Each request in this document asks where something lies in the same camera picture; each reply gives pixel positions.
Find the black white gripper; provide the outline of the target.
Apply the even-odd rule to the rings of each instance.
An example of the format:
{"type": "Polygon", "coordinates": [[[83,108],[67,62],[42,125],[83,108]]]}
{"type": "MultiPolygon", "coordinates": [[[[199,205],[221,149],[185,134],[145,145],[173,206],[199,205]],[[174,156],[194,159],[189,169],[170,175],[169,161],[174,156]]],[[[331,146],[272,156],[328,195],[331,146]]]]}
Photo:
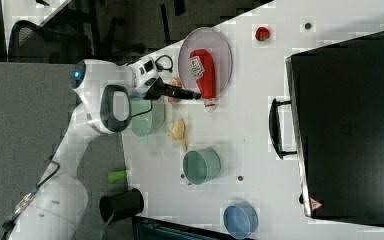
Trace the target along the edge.
{"type": "Polygon", "coordinates": [[[158,100],[163,95],[184,100],[198,100],[201,94],[163,83],[151,57],[143,57],[128,67],[133,72],[133,87],[131,98],[133,100],[158,100]]]}

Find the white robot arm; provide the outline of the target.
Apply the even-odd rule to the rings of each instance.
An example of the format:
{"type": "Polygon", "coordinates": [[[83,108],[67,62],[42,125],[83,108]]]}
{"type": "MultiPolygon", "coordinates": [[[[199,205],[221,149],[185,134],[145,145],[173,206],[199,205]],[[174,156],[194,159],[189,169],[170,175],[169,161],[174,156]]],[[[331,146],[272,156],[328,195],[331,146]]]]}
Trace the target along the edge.
{"type": "Polygon", "coordinates": [[[0,240],[71,240],[88,205],[87,190],[77,176],[88,145],[100,136],[127,129],[134,117],[134,100],[202,97],[164,83],[150,57],[124,65],[84,59],[75,65],[70,84],[81,103],[41,180],[3,223],[0,240]]]}

